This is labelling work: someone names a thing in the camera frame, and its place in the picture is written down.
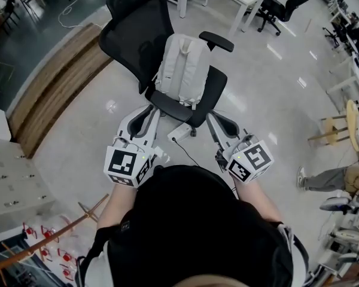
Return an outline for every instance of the tiled floor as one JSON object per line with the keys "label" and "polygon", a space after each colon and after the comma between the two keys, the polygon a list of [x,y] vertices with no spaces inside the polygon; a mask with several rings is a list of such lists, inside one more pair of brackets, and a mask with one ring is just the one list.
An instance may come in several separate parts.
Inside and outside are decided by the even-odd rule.
{"label": "tiled floor", "polygon": [[[65,26],[79,25],[85,18],[105,4],[106,0],[79,0],[72,11],[60,20]],[[11,23],[9,35],[0,33],[0,62],[14,66],[14,72],[0,80],[0,108],[6,110],[20,87],[42,58],[70,31],[58,20],[59,14],[73,2],[46,0],[46,7],[30,2],[36,15],[30,16],[20,4],[15,12],[19,15],[18,27]]]}
{"label": "tiled floor", "polygon": [[[209,0],[208,7],[202,2],[191,1],[184,19],[169,4],[175,31],[198,36],[209,30],[226,36],[238,6],[229,0]],[[323,36],[322,26],[329,18],[325,3],[311,0],[295,11],[278,37],[269,25],[258,33],[260,21],[254,19],[247,32],[237,32],[233,53],[216,48],[212,58],[212,64],[229,78],[216,109],[266,141],[275,163],[260,183],[307,248],[312,265],[319,256],[320,232],[332,227],[328,223],[321,228],[329,213],[319,210],[319,205],[336,193],[298,192],[297,168],[304,165],[311,174],[355,161],[348,141],[335,147],[307,142],[319,131],[320,118],[338,113],[325,93],[334,84],[328,69],[343,59]],[[300,78],[305,87],[298,83]],[[112,62],[77,96],[44,139],[34,162],[52,193],[77,215],[81,214],[77,201],[91,205],[111,192],[113,185],[102,172],[106,148],[121,119],[146,102],[138,94],[133,75]],[[155,145],[166,153],[165,165],[192,164],[166,137],[177,124],[169,117],[160,120]],[[202,167],[221,175],[214,160],[217,147],[206,124],[182,146]],[[232,184],[229,175],[222,177]]]}

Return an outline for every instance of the power strip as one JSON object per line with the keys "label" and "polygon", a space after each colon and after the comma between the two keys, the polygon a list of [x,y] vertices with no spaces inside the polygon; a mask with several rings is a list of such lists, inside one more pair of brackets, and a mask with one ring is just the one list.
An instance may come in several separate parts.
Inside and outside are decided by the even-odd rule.
{"label": "power strip", "polygon": [[186,123],[182,123],[182,125],[180,125],[175,130],[171,131],[168,134],[168,139],[170,142],[174,142],[173,138],[175,138],[177,142],[180,142],[183,139],[185,139],[187,136],[189,136],[190,132],[191,132],[191,126],[189,126]]}

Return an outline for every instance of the white shoe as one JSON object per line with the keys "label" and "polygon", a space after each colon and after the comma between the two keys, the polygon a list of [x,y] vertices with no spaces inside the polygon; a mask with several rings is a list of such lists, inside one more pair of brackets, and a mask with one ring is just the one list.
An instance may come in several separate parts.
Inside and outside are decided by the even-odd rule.
{"label": "white shoe", "polygon": [[300,166],[297,173],[297,188],[299,190],[306,191],[306,188],[302,182],[305,177],[306,177],[305,168]]}

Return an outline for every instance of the white backpack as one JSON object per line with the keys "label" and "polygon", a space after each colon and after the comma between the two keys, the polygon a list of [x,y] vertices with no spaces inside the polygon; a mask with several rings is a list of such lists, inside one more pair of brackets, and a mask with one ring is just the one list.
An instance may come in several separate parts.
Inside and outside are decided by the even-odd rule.
{"label": "white backpack", "polygon": [[156,90],[194,110],[202,98],[211,51],[205,41],[173,34],[166,41]]}

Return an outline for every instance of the gray pants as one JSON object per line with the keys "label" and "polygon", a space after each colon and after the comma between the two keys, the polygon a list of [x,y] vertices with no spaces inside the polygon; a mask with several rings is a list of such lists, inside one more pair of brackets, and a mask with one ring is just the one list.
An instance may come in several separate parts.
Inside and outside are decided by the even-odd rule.
{"label": "gray pants", "polygon": [[303,178],[302,185],[312,191],[334,191],[345,189],[346,168],[326,170],[317,176]]}

